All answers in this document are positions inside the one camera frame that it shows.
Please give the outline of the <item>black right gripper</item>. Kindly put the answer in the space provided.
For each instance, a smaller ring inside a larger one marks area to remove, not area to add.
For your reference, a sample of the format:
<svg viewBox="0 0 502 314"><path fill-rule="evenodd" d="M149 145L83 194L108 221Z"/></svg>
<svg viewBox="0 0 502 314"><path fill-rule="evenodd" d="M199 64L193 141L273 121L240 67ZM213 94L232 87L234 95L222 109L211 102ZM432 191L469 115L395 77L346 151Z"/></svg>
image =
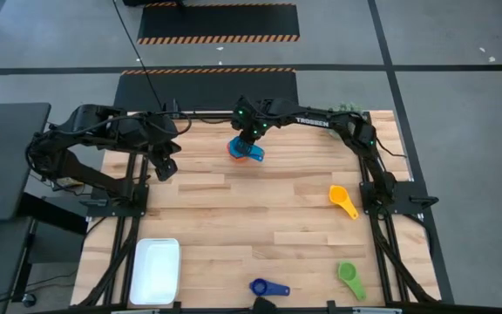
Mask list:
<svg viewBox="0 0 502 314"><path fill-rule="evenodd" d="M246 126L241 129L239 140L234 144L234 150L238 154L251 154L254 151L254 143L263 135L261 129L255 126Z"/></svg>

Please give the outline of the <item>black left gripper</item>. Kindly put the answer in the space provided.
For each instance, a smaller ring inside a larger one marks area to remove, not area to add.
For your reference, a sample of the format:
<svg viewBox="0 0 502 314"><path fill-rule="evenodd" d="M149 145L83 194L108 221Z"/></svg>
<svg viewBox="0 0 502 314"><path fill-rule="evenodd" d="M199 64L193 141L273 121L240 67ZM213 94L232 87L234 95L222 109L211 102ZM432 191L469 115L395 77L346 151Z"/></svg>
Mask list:
<svg viewBox="0 0 502 314"><path fill-rule="evenodd" d="M159 181L166 181L178 171L175 160L170 157L180 151L181 146L172 140L149 146L148 159L155 163L155 173Z"/></svg>

